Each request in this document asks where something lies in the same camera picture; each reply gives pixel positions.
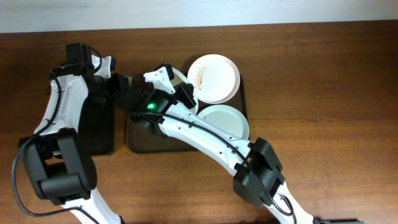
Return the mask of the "white plate top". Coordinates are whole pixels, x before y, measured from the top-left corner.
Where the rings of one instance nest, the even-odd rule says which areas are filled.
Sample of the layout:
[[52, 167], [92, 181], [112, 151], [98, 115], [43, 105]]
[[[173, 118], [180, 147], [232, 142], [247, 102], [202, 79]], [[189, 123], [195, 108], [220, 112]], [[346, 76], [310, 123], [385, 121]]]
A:
[[208, 104], [224, 103], [237, 93], [241, 77], [227, 57], [208, 54], [196, 59], [187, 73], [198, 99]]

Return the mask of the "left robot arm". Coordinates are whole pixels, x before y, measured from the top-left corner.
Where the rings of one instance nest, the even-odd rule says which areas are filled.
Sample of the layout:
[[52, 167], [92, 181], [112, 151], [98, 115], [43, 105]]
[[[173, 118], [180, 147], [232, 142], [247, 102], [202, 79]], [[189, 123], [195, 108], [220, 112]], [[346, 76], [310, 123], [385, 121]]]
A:
[[112, 56], [75, 43], [50, 71], [50, 99], [33, 135], [21, 139], [21, 162], [38, 198], [71, 212], [82, 223], [122, 223], [97, 188], [93, 156], [113, 149], [114, 109], [132, 111], [144, 91], [118, 75]]

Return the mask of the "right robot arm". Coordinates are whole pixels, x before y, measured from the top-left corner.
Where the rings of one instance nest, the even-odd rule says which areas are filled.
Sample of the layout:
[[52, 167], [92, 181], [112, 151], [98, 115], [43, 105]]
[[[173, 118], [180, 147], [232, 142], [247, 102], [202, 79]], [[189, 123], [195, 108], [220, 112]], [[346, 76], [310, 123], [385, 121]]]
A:
[[159, 65], [143, 74], [153, 89], [133, 109], [132, 117], [151, 133], [181, 140], [214, 159], [233, 176], [233, 190], [255, 207], [267, 208], [280, 223], [315, 223], [294, 199], [282, 175], [282, 164], [271, 144], [228, 134], [190, 110], [193, 85], [173, 86], [172, 66]]

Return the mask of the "pale blue plate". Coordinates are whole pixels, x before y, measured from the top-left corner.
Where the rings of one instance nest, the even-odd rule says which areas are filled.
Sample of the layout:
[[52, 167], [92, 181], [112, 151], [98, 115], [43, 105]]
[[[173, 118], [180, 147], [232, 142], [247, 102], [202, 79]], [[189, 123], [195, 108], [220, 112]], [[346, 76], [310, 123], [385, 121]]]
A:
[[250, 129], [246, 117], [232, 106], [209, 106], [201, 110], [197, 116], [228, 134], [249, 139]]

